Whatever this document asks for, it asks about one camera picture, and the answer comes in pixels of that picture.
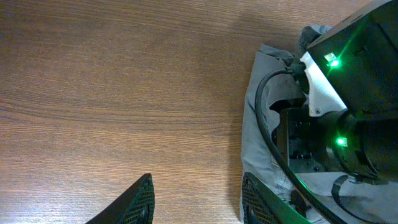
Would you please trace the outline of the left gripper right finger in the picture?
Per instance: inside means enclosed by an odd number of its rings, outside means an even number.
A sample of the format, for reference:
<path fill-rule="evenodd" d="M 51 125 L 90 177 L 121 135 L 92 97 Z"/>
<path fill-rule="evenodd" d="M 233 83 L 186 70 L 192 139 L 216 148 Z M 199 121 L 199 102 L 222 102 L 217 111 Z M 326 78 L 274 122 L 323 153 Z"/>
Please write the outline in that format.
<path fill-rule="evenodd" d="M 249 172 L 243 176 L 242 207 L 244 224 L 310 224 Z"/>

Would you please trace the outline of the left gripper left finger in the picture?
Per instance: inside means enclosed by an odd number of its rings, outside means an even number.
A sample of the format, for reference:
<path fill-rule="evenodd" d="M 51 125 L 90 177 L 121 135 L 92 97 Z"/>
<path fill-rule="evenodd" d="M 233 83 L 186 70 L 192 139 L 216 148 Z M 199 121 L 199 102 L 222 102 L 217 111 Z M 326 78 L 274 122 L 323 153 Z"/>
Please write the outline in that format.
<path fill-rule="evenodd" d="M 150 173 L 144 174 L 86 224 L 152 224 L 155 193 Z"/>

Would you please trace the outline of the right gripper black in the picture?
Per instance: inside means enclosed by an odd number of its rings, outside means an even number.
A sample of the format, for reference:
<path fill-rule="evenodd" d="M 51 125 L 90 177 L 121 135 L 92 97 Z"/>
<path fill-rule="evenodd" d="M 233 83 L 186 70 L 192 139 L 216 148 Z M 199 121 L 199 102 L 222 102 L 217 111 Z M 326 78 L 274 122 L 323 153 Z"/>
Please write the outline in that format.
<path fill-rule="evenodd" d="M 332 111 L 311 117 L 307 107 L 280 110 L 280 121 L 271 138 L 290 170 L 295 173 L 344 170 L 331 143 L 333 128 L 342 114 Z"/>

